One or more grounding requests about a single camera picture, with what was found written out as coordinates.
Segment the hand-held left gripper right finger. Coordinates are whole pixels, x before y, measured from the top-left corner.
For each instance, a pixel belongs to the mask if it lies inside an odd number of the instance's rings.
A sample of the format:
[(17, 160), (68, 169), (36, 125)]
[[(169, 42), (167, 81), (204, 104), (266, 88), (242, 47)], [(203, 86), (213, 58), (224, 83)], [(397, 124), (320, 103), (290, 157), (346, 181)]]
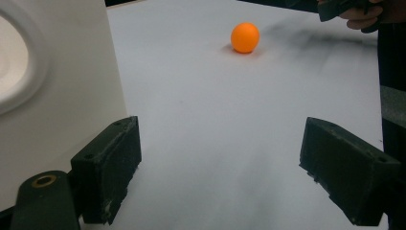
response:
[(401, 224), (401, 158), (334, 123), (307, 118), (300, 166), (357, 226)]

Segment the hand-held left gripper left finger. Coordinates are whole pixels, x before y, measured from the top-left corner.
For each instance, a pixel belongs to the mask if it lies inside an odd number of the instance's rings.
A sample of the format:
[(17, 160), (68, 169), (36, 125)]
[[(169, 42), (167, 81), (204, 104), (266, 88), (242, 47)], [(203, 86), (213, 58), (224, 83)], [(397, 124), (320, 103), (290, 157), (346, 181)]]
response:
[(84, 222), (113, 222), (141, 161), (136, 116), (112, 123), (71, 159), (70, 182)]

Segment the orange ball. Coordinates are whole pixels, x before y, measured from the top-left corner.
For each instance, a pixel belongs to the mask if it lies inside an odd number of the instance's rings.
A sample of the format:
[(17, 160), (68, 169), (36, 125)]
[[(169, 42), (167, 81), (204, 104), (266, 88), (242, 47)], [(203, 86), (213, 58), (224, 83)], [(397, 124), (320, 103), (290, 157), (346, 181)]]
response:
[(240, 23), (233, 28), (230, 39), (232, 47), (238, 53), (252, 53), (259, 44), (259, 29), (250, 22)]

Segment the white plastic bin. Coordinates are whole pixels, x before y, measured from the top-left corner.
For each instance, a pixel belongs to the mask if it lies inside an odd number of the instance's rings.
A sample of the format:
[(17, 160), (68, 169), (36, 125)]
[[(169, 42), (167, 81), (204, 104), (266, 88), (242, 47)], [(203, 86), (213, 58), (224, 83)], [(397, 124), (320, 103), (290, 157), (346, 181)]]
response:
[(126, 114), (104, 0), (0, 0), (0, 211)]

